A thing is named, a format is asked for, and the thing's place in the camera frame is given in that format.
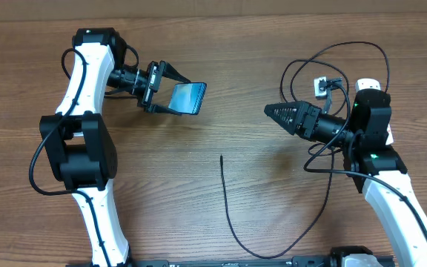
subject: beige wall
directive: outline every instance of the beige wall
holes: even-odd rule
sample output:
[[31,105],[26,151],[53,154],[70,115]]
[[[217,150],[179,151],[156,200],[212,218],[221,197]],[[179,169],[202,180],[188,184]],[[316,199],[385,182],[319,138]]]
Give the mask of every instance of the beige wall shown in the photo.
[[427,0],[0,0],[0,21],[427,12]]

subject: wooden surface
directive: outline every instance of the wooden surface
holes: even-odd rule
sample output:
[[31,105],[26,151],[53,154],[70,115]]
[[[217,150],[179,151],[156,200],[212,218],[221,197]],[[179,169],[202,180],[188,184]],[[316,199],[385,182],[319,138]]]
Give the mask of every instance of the wooden surface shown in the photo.
[[0,22],[427,12],[427,0],[0,0]]
[[[139,51],[143,68],[163,59],[208,84],[198,116],[146,114],[130,100],[104,103],[119,157],[119,220],[136,259],[252,258],[235,243],[225,219],[220,154],[231,218],[247,247],[276,254],[304,231],[322,205],[327,176],[302,170],[311,143],[288,135],[263,108],[279,102],[279,79],[291,60],[337,42],[376,42],[388,53],[394,147],[427,214],[427,14],[0,23],[0,266],[90,260],[72,197],[37,194],[27,169],[41,140],[40,117],[54,112],[67,88],[62,52],[79,27],[107,26]],[[372,47],[337,47],[321,60],[343,69],[353,83],[361,77],[385,81],[383,58]],[[319,104],[312,79],[321,75],[337,73],[306,67],[295,83],[297,96]],[[168,102],[172,85],[163,82],[156,102]],[[334,98],[337,108],[341,96]],[[316,166],[329,164],[323,158]],[[36,181],[47,190],[62,187],[45,154]],[[339,175],[322,218],[285,258],[325,254],[337,245],[392,253],[363,195]]]

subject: wall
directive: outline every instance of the wall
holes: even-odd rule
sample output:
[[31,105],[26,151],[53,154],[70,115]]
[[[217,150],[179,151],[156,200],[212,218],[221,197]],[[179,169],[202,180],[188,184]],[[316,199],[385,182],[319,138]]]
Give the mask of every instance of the wall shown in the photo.
[[395,12],[427,12],[427,0],[0,0],[0,22]]

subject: tabletop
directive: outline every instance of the tabletop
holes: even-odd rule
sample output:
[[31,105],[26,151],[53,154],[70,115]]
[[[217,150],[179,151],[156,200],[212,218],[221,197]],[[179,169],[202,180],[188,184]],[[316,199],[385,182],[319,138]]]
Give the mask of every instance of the tabletop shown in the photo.
[[[290,61],[338,42],[374,42],[388,54],[394,147],[427,214],[427,13],[5,22],[0,23],[0,266],[90,261],[73,198],[37,194],[27,179],[41,142],[39,120],[54,114],[67,90],[61,54],[80,27],[114,27],[137,49],[141,69],[165,60],[208,85],[198,116],[148,114],[132,99],[105,100],[103,118],[119,158],[116,208],[136,259],[253,258],[236,244],[225,218],[221,154],[232,223],[249,249],[276,254],[309,226],[324,201],[328,175],[304,172],[312,144],[289,135],[263,108],[281,101],[279,81]],[[372,46],[335,47],[320,60],[346,73],[351,99],[360,78],[385,84],[383,56]],[[68,56],[67,65],[72,62]],[[286,87],[298,67],[286,73]],[[294,81],[299,99],[323,105],[314,98],[318,76],[339,74],[308,65]],[[163,80],[155,102],[167,104],[173,85]],[[334,92],[332,109],[342,98]],[[313,165],[330,168],[330,159]],[[342,168],[342,156],[335,168]],[[46,190],[63,188],[45,152],[36,182]],[[393,254],[363,195],[350,178],[334,175],[322,217],[284,258],[327,254],[339,245]]]

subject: wooden table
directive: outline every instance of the wooden table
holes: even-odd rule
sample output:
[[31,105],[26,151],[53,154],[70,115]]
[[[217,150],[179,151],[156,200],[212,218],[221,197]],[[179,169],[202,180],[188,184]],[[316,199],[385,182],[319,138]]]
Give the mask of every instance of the wooden table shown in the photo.
[[[138,50],[143,69],[165,60],[208,84],[198,116],[146,114],[133,100],[104,104],[119,157],[119,220],[136,259],[252,258],[225,219],[220,154],[231,218],[247,247],[275,254],[307,228],[324,200],[327,175],[302,170],[311,143],[288,135],[263,108],[280,101],[279,79],[291,60],[337,42],[376,42],[387,52],[394,147],[427,214],[427,13],[0,23],[0,266],[63,266],[91,258],[72,197],[44,197],[27,180],[41,141],[40,117],[54,113],[67,89],[60,56],[80,27],[115,27]],[[373,47],[337,47],[321,60],[342,68],[352,83],[363,77],[385,81],[383,58]],[[295,81],[298,97],[322,105],[312,88],[321,75],[338,76],[307,66]],[[172,86],[164,81],[156,102],[166,104]],[[337,108],[342,97],[337,92],[334,98]],[[315,163],[329,164],[326,157]],[[36,181],[47,190],[62,188],[45,153]],[[340,175],[319,222],[284,258],[326,254],[337,245],[392,253],[375,213]]]

